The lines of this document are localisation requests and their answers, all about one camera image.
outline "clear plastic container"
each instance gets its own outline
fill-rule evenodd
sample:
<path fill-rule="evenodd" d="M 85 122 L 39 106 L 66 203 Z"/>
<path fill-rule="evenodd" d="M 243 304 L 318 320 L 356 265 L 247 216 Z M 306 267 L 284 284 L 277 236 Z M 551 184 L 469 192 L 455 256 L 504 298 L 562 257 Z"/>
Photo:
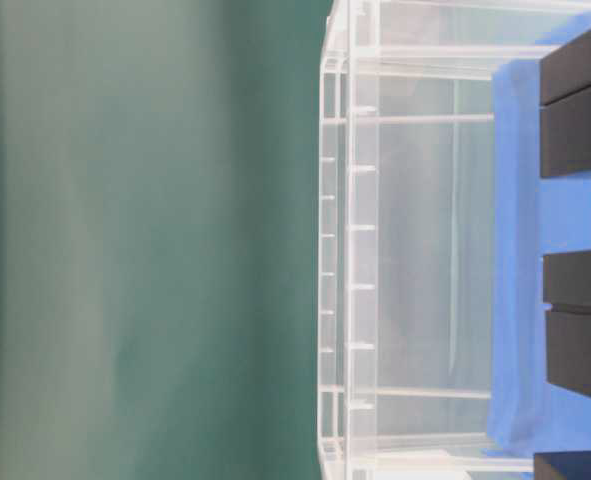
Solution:
<path fill-rule="evenodd" d="M 531 457 L 487 433 L 502 134 L 492 79 L 557 48 L 542 39 L 584 12 L 591 1 L 335 0 L 320 76 L 324 478 L 532 472 Z"/>

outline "teal fabric background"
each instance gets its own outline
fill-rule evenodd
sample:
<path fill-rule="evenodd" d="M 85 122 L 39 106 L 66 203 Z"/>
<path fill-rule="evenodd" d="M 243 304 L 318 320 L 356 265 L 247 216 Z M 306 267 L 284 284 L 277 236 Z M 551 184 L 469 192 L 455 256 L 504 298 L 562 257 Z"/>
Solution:
<path fill-rule="evenodd" d="M 0 0 L 0 480 L 316 479 L 328 0 Z"/>

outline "black rectangular object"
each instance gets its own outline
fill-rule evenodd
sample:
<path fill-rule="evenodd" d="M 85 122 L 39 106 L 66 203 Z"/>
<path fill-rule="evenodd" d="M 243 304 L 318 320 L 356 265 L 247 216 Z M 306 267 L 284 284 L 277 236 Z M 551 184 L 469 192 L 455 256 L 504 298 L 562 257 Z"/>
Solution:
<path fill-rule="evenodd" d="M 591 397 L 591 315 L 546 312 L 549 383 Z"/>
<path fill-rule="evenodd" d="M 591 480 L 591 451 L 535 454 L 535 480 Z"/>
<path fill-rule="evenodd" d="M 591 30 L 541 61 L 541 104 L 548 105 L 591 85 Z"/>
<path fill-rule="evenodd" d="M 541 177 L 591 170 L 591 87 L 542 108 Z"/>
<path fill-rule="evenodd" d="M 544 301 L 591 310 L 591 250 L 544 256 Z"/>

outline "green wall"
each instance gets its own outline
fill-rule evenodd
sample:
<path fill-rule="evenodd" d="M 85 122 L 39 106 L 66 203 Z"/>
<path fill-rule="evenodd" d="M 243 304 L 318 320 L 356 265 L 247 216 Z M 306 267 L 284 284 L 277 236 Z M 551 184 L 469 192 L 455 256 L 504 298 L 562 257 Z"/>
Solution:
<path fill-rule="evenodd" d="M 0 0 L 0 480 L 315 479 L 327 0 Z"/>

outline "blue cloth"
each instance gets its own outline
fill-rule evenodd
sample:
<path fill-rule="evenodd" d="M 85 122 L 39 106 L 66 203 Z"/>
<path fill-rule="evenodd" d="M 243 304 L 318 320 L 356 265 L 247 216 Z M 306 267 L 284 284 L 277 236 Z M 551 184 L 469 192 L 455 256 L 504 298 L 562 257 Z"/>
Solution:
<path fill-rule="evenodd" d="M 541 44 L 591 28 L 580 15 Z M 539 62 L 493 77 L 496 159 L 489 436 L 511 455 L 591 449 L 591 399 L 546 382 L 542 255 L 591 249 L 591 179 L 539 179 Z"/>

